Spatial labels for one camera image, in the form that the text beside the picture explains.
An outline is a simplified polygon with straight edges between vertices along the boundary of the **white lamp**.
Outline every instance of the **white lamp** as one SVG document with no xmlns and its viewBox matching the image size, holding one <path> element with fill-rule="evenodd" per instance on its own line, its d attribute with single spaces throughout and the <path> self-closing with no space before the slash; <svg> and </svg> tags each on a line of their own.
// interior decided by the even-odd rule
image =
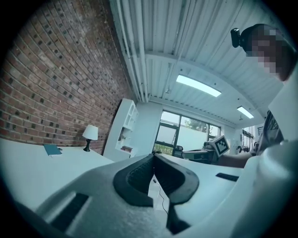
<svg viewBox="0 0 298 238">
<path fill-rule="evenodd" d="M 89 152 L 89 144 L 90 141 L 92 140 L 97 140 L 98 139 L 98 127 L 93 126 L 93 125 L 88 125 L 83 133 L 83 137 L 86 138 L 87 145 L 84 149 L 84 151 Z"/>
</svg>

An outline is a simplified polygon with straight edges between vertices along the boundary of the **white shelf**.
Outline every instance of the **white shelf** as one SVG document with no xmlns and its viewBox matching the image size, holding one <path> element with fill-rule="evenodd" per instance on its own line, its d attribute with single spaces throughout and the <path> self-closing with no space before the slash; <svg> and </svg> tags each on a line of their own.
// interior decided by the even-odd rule
<svg viewBox="0 0 298 238">
<path fill-rule="evenodd" d="M 135 154 L 134 152 L 121 150 L 121 148 L 122 146 L 131 147 L 131 132 L 134 130 L 137 117 L 138 111 L 135 103 L 132 100 L 123 99 L 108 135 L 107 144 L 103 153 L 106 158 L 113 161 L 120 161 L 128 159 L 130 155 L 133 156 Z"/>
</svg>

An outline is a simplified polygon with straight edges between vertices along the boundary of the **brick wall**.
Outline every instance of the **brick wall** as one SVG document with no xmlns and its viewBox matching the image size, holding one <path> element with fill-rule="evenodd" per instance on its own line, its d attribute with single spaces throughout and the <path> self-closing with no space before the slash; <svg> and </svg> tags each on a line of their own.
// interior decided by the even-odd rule
<svg viewBox="0 0 298 238">
<path fill-rule="evenodd" d="M 107 0 L 44 4 L 14 40 L 1 70 L 0 136 L 15 141 L 85 145 L 102 153 L 122 98 L 131 99 Z"/>
</svg>

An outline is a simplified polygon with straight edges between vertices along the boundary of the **black cable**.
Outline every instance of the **black cable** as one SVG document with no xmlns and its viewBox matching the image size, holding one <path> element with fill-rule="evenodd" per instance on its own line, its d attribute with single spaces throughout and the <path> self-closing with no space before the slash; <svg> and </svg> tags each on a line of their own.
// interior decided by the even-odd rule
<svg viewBox="0 0 298 238">
<path fill-rule="evenodd" d="M 164 202 L 164 197 L 160 194 L 160 191 L 161 191 L 161 189 L 162 189 L 162 187 L 156 182 L 156 180 L 154 179 L 153 180 L 153 182 L 155 182 L 158 186 L 159 186 L 159 195 L 163 198 L 163 202 Z"/>
</svg>

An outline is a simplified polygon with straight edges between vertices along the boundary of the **fluorescent light panel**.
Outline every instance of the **fluorescent light panel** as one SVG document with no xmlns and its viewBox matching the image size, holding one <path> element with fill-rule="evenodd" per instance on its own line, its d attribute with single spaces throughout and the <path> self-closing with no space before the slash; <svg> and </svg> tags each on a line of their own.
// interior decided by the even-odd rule
<svg viewBox="0 0 298 238">
<path fill-rule="evenodd" d="M 185 77 L 185 76 L 182 76 L 182 75 L 178 75 L 177 77 L 177 80 L 176 80 L 178 83 L 182 83 L 182 84 L 185 84 L 187 86 L 191 86 L 191 87 L 194 87 L 198 90 L 201 90 L 205 93 L 209 93 L 210 95 L 214 96 L 214 97 L 217 97 L 218 95 L 222 94 L 221 92 L 215 90 L 214 88 L 212 87 L 209 87 L 203 83 L 200 83 L 198 81 L 195 81 L 193 79 L 190 79 L 188 77 Z"/>
<path fill-rule="evenodd" d="M 253 118 L 253 115 L 251 115 L 244 107 L 240 106 L 240 107 L 237 108 L 237 110 L 242 112 L 249 119 Z"/>
</svg>

